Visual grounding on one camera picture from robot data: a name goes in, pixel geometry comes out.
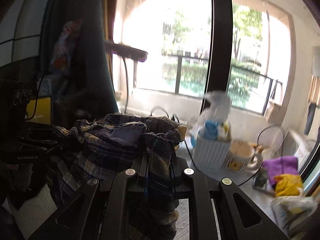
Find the mug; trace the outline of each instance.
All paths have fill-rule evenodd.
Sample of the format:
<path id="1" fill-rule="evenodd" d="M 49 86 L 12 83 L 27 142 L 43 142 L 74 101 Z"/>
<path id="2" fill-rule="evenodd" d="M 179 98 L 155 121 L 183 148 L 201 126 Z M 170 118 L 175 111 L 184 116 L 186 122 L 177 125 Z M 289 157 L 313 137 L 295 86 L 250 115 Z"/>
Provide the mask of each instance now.
<path id="1" fill-rule="evenodd" d="M 252 157 L 256 157 L 256 161 L 249 165 Z M 251 145 L 245 141 L 232 140 L 230 150 L 223 162 L 223 167 L 233 173 L 240 173 L 243 170 L 257 170 L 263 162 L 260 154 L 255 153 Z"/>

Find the yellow bag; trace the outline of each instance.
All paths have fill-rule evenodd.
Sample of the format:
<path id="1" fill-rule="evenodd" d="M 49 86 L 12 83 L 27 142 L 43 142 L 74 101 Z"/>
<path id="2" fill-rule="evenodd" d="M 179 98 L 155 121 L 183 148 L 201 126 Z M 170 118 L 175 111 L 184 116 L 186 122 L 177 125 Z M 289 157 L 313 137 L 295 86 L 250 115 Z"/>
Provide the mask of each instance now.
<path id="1" fill-rule="evenodd" d="M 303 188 L 302 179 L 299 175 L 282 174 L 274 177 L 277 180 L 276 197 L 299 196 L 300 188 Z"/>

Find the balcony railing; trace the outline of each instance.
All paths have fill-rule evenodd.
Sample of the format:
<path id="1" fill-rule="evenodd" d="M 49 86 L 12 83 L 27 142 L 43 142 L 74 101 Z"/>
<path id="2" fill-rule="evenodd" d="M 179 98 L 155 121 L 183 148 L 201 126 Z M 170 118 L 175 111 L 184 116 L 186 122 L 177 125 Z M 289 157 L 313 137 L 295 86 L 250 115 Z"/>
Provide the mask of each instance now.
<path id="1" fill-rule="evenodd" d="M 138 63 L 134 62 L 133 64 L 133 85 L 134 87 L 147 89 L 147 90 L 155 90 L 161 91 L 176 95 L 184 95 L 193 98 L 202 98 L 204 94 L 204 87 L 206 82 L 206 75 L 203 73 L 207 72 L 208 62 L 207 58 L 198 58 L 192 57 L 189 55 L 166 55 L 159 57 L 169 57 L 176 58 L 177 60 L 174 63 L 174 71 L 171 71 L 171 75 L 174 75 L 175 78 L 175 86 L 170 89 L 170 91 L 165 91 L 163 87 L 159 87 L 159 89 L 154 89 L 152 87 L 148 87 L 148 85 L 140 86 L 137 83 L 137 71 L 138 71 Z M 190 67 L 191 70 L 195 70 L 197 67 L 195 65 L 188 66 L 183 65 L 183 60 L 186 63 L 190 61 L 197 62 L 199 64 L 200 77 L 195 77 L 195 73 L 186 73 Z M 163 76 L 168 74 L 168 65 L 167 63 L 163 64 Z M 181 84 L 182 81 L 184 84 L 188 83 L 186 80 L 190 80 L 190 78 L 194 81 L 196 80 L 196 91 L 194 93 L 188 92 L 184 89 L 181 92 Z M 246 69 L 240 66 L 231 65 L 230 74 L 229 74 L 229 84 L 228 84 L 228 95 L 233 100 L 232 106 L 244 110 L 249 110 L 251 112 L 255 112 L 257 114 L 265 114 L 265 111 L 268 106 L 269 99 L 275 99 L 276 88 L 277 85 L 280 84 L 282 86 L 282 82 L 278 80 L 274 80 L 266 75 L 260 74 L 254 70 Z"/>

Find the round metal bolt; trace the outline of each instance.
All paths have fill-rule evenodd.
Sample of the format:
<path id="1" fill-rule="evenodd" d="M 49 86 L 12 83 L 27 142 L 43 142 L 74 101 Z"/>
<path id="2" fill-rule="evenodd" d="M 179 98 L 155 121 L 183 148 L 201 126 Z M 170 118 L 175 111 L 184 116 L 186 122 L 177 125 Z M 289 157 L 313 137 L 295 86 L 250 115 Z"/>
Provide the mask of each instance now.
<path id="1" fill-rule="evenodd" d="M 125 174 L 131 176 L 131 175 L 134 175 L 136 173 L 136 171 L 134 169 L 127 169 L 125 171 Z"/>
<path id="2" fill-rule="evenodd" d="M 191 174 L 194 174 L 194 173 L 195 173 L 195 171 L 194 171 L 193 169 L 191 169 L 191 168 L 187 168 L 187 169 L 185 169 L 183 172 L 184 172 L 185 174 L 187 174 L 187 175 L 191 175 Z"/>
<path id="3" fill-rule="evenodd" d="M 222 179 L 222 183 L 224 185 L 230 185 L 232 183 L 232 180 L 229 178 L 224 178 L 224 179 Z"/>
<path id="4" fill-rule="evenodd" d="M 87 184 L 89 186 L 94 186 L 98 183 L 97 179 L 88 179 Z"/>

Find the plaid shirt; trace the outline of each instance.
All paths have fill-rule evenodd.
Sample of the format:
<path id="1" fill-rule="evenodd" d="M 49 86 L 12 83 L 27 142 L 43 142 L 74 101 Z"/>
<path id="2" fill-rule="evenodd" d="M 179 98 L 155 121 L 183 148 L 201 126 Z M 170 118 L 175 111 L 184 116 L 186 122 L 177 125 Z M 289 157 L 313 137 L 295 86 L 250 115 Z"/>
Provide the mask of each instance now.
<path id="1" fill-rule="evenodd" d="M 132 129 L 131 135 L 125 136 L 131 142 L 111 138 L 116 129 L 120 134 Z M 107 115 L 102 123 L 78 120 L 70 130 L 55 127 L 54 139 L 72 150 L 51 156 L 47 164 L 53 200 L 57 206 L 63 205 L 88 179 L 112 179 L 147 152 L 148 187 L 145 198 L 130 202 L 129 239 L 173 239 L 179 201 L 172 197 L 169 165 L 172 146 L 184 140 L 186 130 L 167 117 L 115 114 Z"/>

